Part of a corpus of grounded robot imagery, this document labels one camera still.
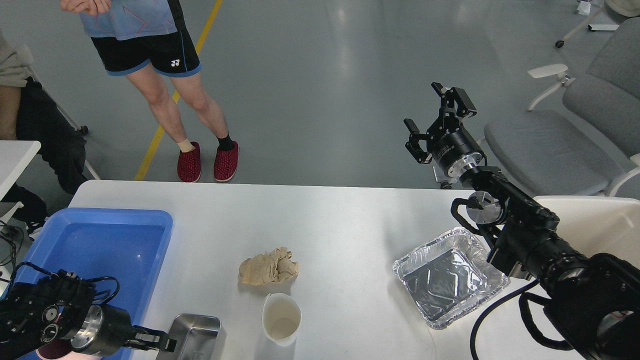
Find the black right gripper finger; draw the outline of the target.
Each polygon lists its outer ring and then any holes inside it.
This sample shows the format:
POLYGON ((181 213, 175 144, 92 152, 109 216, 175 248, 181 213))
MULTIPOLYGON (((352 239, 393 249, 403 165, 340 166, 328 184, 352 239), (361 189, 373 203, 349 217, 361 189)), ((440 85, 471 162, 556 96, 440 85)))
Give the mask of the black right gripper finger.
POLYGON ((419 142, 425 141, 426 146, 432 149, 434 147, 435 137, 429 133, 420 133, 418 126, 416 126, 411 118, 405 118, 403 123, 407 127, 407 130, 409 130, 409 137, 405 143, 405 148, 418 164, 430 164, 433 159, 431 150, 423 150, 419 142))
POLYGON ((439 118, 456 117, 458 119, 467 119, 474 117, 478 113, 473 101, 464 89, 457 87, 446 88, 439 82, 432 82, 430 86, 440 97, 439 118))

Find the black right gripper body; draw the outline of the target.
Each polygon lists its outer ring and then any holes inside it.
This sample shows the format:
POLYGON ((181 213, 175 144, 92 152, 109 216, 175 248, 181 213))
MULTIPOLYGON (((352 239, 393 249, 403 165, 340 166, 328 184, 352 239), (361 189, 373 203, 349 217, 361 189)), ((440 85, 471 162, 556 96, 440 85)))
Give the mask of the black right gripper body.
POLYGON ((466 170, 486 162, 479 144, 454 111, 440 111, 426 131, 427 152, 449 178, 459 178, 466 170))

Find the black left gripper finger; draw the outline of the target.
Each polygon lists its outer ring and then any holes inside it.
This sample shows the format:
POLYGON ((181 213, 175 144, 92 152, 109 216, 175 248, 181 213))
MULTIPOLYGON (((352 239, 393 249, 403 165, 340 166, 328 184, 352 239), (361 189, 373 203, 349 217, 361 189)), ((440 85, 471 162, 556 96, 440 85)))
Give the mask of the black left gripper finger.
POLYGON ((156 350, 159 352, 173 353, 178 342, 169 337, 162 330, 146 327, 135 328, 135 348, 138 350, 156 350))

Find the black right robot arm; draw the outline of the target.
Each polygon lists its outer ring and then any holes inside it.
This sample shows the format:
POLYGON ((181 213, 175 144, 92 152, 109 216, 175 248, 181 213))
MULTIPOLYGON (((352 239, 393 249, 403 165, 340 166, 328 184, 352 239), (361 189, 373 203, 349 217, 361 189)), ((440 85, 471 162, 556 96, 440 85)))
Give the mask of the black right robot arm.
POLYGON ((535 278, 547 297, 519 296, 519 311, 542 346, 577 351, 586 360, 639 358, 640 272, 610 253, 586 257, 558 236, 560 221, 486 160, 463 120, 477 109, 462 88, 432 82, 438 117, 425 133, 412 119, 406 148, 419 164, 435 162, 450 178, 474 190, 455 198, 450 212, 462 227, 489 244, 487 262, 509 277, 535 278))

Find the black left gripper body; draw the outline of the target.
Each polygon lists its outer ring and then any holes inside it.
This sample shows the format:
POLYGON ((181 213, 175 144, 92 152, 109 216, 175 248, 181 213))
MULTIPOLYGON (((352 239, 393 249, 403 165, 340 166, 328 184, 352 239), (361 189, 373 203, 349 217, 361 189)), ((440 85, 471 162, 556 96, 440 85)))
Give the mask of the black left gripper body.
POLYGON ((80 327, 70 340, 70 346, 76 353, 96 357, 108 357, 120 348, 149 350, 135 338, 138 331, 131 324, 130 314, 111 305, 91 305, 80 327))

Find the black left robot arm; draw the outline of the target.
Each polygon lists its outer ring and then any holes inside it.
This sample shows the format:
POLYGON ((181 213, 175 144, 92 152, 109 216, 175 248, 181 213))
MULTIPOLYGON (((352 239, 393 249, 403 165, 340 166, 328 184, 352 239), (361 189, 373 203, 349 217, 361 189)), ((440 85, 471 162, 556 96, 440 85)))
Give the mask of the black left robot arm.
POLYGON ((178 342, 166 332, 133 325, 130 314, 110 301, 115 289, 98 290, 98 283, 111 276, 80 278, 60 269, 51 272, 23 261, 43 277, 35 283, 16 282, 11 274, 6 294, 1 299, 1 358, 16 360, 55 340, 67 340, 74 353, 108 357, 121 348, 173 353, 178 342))

